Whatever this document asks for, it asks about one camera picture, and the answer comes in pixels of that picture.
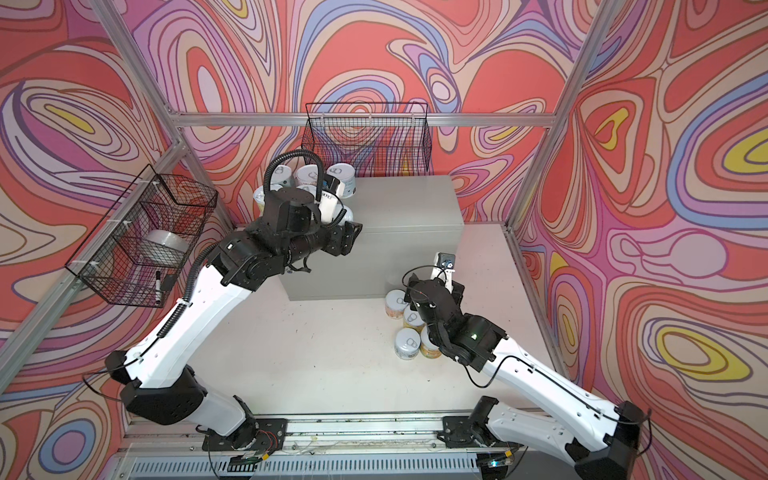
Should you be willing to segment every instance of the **psychedelic patterned wall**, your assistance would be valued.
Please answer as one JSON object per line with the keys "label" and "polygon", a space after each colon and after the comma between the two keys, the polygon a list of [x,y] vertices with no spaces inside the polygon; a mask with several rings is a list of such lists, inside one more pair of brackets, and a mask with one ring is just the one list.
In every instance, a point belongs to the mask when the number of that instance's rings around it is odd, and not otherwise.
{"label": "psychedelic patterned wall", "polygon": [[[87,232],[168,147],[87,2],[0,2],[0,343]],[[221,237],[216,221],[206,235]],[[161,312],[83,291],[0,396],[0,479],[96,478],[122,408],[83,386]],[[114,395],[117,385],[95,376]]]}
{"label": "psychedelic patterned wall", "polygon": [[[589,1],[120,3],[170,108],[301,112],[309,101],[411,101],[431,111],[552,112],[596,4]],[[433,131],[467,221],[503,221],[541,129]],[[253,219],[264,162],[300,128],[187,129],[233,220]]]}
{"label": "psychedelic patterned wall", "polygon": [[516,219],[571,378],[653,409],[635,478],[768,478],[767,118],[768,3],[629,1]]}

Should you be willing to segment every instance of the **robotic arm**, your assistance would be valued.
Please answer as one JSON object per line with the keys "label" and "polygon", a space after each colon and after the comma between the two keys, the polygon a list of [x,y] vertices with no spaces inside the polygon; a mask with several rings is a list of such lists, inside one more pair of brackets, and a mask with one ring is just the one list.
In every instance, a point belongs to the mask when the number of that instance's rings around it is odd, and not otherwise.
{"label": "robotic arm", "polygon": [[[259,426],[245,403],[207,386],[187,361],[219,322],[268,277],[286,269],[309,272],[307,258],[317,250],[347,255],[362,230],[359,223],[339,224],[345,209],[332,218],[344,185],[324,174],[312,151],[276,157],[266,169],[264,184],[270,185],[275,168],[294,157],[317,164],[316,196],[298,188],[266,191],[262,217],[206,248],[193,262],[176,307],[136,346],[106,358],[111,377],[125,385],[120,398],[129,412],[161,425],[196,422],[233,449],[247,449],[253,443]],[[299,260],[302,267],[294,265]]]}
{"label": "robotic arm", "polygon": [[[344,209],[332,218],[343,184],[324,174],[316,154],[297,150],[276,157],[264,184],[270,185],[275,168],[293,157],[318,165],[315,197],[298,188],[267,190],[262,217],[200,253],[175,308],[136,346],[107,357],[111,377],[125,385],[120,398],[129,412],[161,425],[196,422],[232,449],[247,450],[255,443],[260,426],[245,403],[207,386],[187,362],[268,277],[286,269],[310,271],[306,259],[317,250],[334,256],[351,251],[362,225],[340,224]],[[615,406],[579,388],[494,323],[463,313],[464,286],[452,281],[455,256],[439,253],[436,259],[432,277],[412,276],[406,292],[406,301],[427,323],[430,340],[450,359],[516,388],[551,415],[532,415],[482,397],[468,418],[471,441],[461,446],[515,442],[560,458],[582,478],[629,478],[647,419],[643,412],[630,402]],[[301,267],[295,265],[299,260]]]}
{"label": "robotic arm", "polygon": [[[407,284],[406,302],[419,311],[430,341],[467,368],[468,375],[468,367],[483,372],[491,381],[522,392],[551,415],[534,415],[484,396],[468,419],[465,436],[480,446],[530,445],[573,465],[585,479],[629,478],[640,429],[648,417],[631,402],[616,406],[576,386],[490,320],[463,313],[464,286],[452,281],[454,263],[455,256],[439,253],[429,280],[412,275]],[[445,281],[439,279],[442,273]]]}

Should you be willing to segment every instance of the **black wire basket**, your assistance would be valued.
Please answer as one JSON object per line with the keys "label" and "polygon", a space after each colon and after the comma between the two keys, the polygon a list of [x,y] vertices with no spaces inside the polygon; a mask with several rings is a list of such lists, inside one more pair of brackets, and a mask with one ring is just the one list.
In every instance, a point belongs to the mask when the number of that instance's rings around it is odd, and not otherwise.
{"label": "black wire basket", "polygon": [[90,259],[73,260],[97,225],[66,267],[107,303],[162,307],[214,211],[218,193],[183,175],[154,173],[148,182],[134,182],[145,184],[136,204],[122,219],[107,220],[117,225]]}
{"label": "black wire basket", "polygon": [[432,135],[424,102],[316,102],[306,104],[301,147],[326,168],[350,164],[357,177],[426,175]]}

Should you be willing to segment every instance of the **gray cabinet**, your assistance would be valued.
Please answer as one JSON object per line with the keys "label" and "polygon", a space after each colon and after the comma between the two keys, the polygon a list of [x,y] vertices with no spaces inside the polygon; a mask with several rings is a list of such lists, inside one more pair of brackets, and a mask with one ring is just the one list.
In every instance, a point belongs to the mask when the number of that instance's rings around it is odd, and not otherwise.
{"label": "gray cabinet", "polygon": [[[456,253],[464,229],[451,177],[358,178],[344,200],[362,233],[346,257],[310,255],[312,273],[280,275],[291,300],[385,296],[402,288],[402,275],[432,264],[436,252]],[[429,269],[420,270],[424,278]]]}

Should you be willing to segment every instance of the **white label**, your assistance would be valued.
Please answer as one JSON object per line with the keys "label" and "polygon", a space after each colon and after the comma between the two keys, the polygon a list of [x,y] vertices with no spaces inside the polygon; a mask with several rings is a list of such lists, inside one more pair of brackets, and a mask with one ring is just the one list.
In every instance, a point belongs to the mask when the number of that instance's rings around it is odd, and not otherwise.
{"label": "white label", "polygon": [[403,360],[410,360],[413,357],[415,357],[416,355],[418,355],[419,351],[415,350],[413,353],[405,353],[405,352],[400,351],[399,348],[395,347],[395,354],[398,357],[400,357],[401,359],[403,359]]}

